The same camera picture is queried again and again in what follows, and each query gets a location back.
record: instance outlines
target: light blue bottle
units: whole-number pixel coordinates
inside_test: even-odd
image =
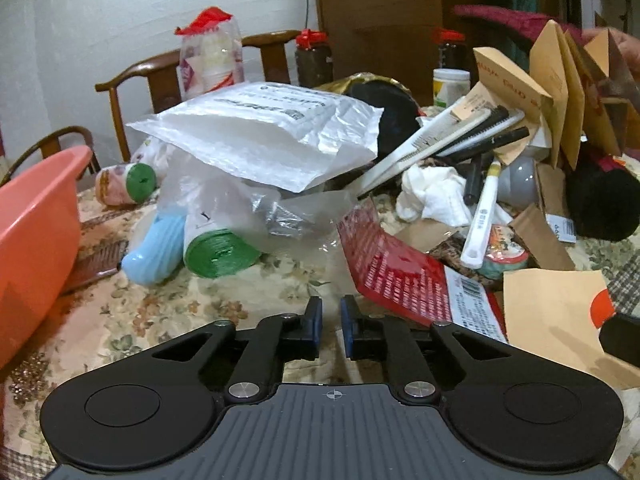
[[[139,285],[167,279],[182,261],[184,216],[156,216],[142,243],[122,260],[122,270]]]

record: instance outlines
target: red packaging bag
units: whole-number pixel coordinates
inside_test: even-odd
[[[368,300],[427,326],[452,321],[506,342],[495,296],[385,232],[370,198],[340,221],[338,233],[356,289]]]
[[[236,19],[218,7],[203,10],[185,28],[180,48],[182,99],[213,92],[244,81],[242,37]]]

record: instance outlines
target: red lid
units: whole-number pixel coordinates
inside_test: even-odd
[[[227,22],[233,17],[232,14],[225,12],[219,7],[209,7],[203,10],[198,17],[185,28],[176,28],[177,36],[193,36],[202,34],[205,30],[211,30],[218,26],[219,23]]]
[[[462,32],[447,30],[446,28],[437,28],[433,38],[435,43],[447,43],[447,41],[461,43],[466,40],[466,37]]]
[[[298,36],[296,36],[296,44],[300,48],[304,48],[305,50],[309,50],[313,48],[317,44],[326,43],[327,35],[325,32],[320,32],[319,30],[310,30],[306,28]]]

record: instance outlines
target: dark glass jar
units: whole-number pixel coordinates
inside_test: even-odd
[[[334,60],[324,32],[306,28],[296,38],[300,86],[315,88],[334,80]]]
[[[466,37],[455,30],[437,31],[439,68],[468,70],[466,66]]]

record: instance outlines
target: checkered cloth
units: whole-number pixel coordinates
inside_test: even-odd
[[[0,479],[2,480],[40,480],[55,466],[55,462],[44,458],[24,455],[7,447],[0,448]]]
[[[640,251],[622,267],[607,285],[617,312],[640,317]]]

